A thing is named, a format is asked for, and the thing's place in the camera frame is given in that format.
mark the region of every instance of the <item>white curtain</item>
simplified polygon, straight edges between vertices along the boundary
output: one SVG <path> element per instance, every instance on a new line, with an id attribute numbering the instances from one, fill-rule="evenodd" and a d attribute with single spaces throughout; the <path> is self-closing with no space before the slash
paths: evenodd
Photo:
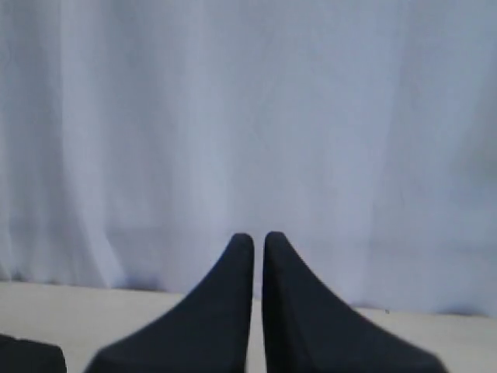
<path id="1" fill-rule="evenodd" d="M 188 291 L 283 230 L 353 304 L 497 315 L 497 2 L 0 0 L 0 277 Z"/>

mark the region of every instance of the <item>curtain fold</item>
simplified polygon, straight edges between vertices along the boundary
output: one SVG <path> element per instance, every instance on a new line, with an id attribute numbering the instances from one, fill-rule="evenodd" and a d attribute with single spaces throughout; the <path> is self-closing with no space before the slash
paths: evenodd
<path id="1" fill-rule="evenodd" d="M 497 3 L 0 0 L 0 278 L 187 291 L 284 230 L 348 302 L 497 315 Z"/>

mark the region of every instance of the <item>fabric backdrop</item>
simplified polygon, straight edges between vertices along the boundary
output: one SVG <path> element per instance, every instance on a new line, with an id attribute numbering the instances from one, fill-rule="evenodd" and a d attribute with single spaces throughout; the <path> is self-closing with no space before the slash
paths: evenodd
<path id="1" fill-rule="evenodd" d="M 283 230 L 356 305 L 497 315 L 497 2 L 0 0 L 0 277 L 188 291 Z"/>

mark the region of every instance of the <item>beige floor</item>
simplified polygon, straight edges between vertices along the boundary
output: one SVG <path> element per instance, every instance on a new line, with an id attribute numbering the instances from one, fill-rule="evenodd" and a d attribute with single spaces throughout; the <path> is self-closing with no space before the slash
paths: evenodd
<path id="1" fill-rule="evenodd" d="M 0 333 L 62 347 L 69 373 L 81 373 L 98 348 L 161 315 L 181 295 L 0 283 Z M 497 319 L 360 310 L 432 350 L 452 373 L 497 372 Z M 260 302 L 254 302 L 248 371 L 265 371 Z"/>

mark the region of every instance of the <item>black object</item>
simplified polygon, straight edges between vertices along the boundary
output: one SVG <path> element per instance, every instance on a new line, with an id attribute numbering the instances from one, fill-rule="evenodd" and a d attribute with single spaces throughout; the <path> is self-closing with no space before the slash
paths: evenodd
<path id="1" fill-rule="evenodd" d="M 266 237 L 262 324 L 268 373 L 447 372 L 334 295 L 281 232 Z"/>
<path id="2" fill-rule="evenodd" d="M 0 372 L 66 373 L 60 347 L 0 334 Z"/>
<path id="3" fill-rule="evenodd" d="M 254 244 L 236 234 L 206 277 L 153 323 L 103 348 L 86 373 L 243 373 Z"/>

